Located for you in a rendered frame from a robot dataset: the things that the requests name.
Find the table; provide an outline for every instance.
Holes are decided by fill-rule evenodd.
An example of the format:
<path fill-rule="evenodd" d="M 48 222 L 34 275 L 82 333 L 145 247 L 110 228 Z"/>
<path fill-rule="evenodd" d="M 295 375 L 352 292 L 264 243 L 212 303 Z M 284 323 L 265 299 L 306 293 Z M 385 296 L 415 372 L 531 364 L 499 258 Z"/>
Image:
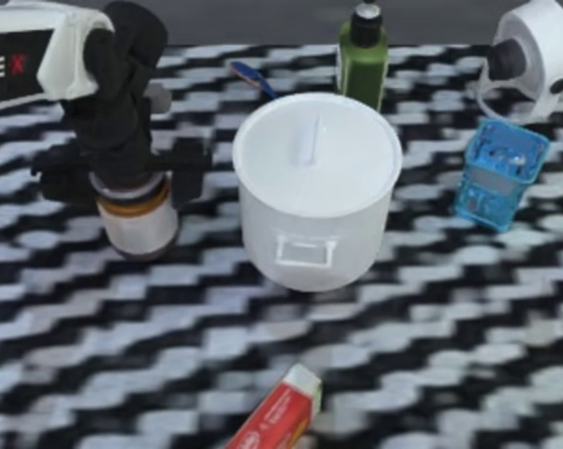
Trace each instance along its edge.
<path fill-rule="evenodd" d="M 71 138 L 58 106 L 0 113 L 0 448 L 220 447 L 297 361 L 325 381 L 312 447 L 563 448 L 563 101 L 533 127 L 554 144 L 513 230 L 454 218 L 483 48 L 393 49 L 384 115 L 404 171 L 365 277 L 299 294 L 248 261 L 231 142 L 266 99 L 224 63 L 280 94 L 327 91 L 333 51 L 168 50 L 155 148 L 203 138 L 215 164 L 153 264 L 122 261 L 93 211 L 38 196 L 30 158 Z"/>

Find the white pitcher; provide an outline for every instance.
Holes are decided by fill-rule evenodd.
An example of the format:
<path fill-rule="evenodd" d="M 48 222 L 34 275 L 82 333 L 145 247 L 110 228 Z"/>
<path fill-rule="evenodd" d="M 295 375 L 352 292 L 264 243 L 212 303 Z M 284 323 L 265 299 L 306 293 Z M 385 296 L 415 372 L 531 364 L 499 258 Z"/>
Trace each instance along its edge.
<path fill-rule="evenodd" d="M 375 110 L 335 94 L 285 96 L 240 127 L 233 162 L 244 246 L 264 275 L 316 292 L 373 265 L 402 167 Z"/>
<path fill-rule="evenodd" d="M 504 118 L 484 96 L 514 88 L 534 101 L 526 113 Z M 534 123 L 554 112 L 563 92 L 563 7 L 556 0 L 530 0 L 504 14 L 499 22 L 477 86 L 477 102 L 494 119 Z"/>

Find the transparent blue container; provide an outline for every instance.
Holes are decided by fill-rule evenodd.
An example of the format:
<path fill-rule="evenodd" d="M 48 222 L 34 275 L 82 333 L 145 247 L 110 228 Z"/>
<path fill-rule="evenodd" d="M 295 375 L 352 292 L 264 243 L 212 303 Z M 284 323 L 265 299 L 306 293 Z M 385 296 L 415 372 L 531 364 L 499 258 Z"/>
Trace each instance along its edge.
<path fill-rule="evenodd" d="M 525 190 L 535 182 L 550 141 L 500 120 L 486 120 L 465 152 L 455 213 L 498 232 L 510 229 Z"/>

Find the orange band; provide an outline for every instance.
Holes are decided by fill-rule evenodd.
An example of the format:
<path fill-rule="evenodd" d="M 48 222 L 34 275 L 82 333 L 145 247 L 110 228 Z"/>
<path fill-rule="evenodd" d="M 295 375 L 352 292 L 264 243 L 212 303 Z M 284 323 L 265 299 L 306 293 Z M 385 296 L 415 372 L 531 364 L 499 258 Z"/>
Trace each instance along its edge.
<path fill-rule="evenodd" d="M 129 206 L 121 206 L 119 204 L 111 203 L 108 199 L 100 196 L 96 202 L 99 206 L 111 215 L 116 215 L 123 218 L 139 217 L 151 213 L 159 206 L 161 206 L 169 195 L 169 184 L 166 182 L 159 192 L 159 195 L 144 201 L 143 203 L 131 204 Z"/>

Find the red box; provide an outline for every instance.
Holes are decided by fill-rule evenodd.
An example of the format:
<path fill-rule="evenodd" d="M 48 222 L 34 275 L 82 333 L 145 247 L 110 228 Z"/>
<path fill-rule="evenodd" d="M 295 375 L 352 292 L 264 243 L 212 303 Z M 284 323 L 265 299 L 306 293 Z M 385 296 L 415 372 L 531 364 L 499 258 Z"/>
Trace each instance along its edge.
<path fill-rule="evenodd" d="M 292 449 L 321 410 L 321 379 L 294 365 L 225 449 Z"/>

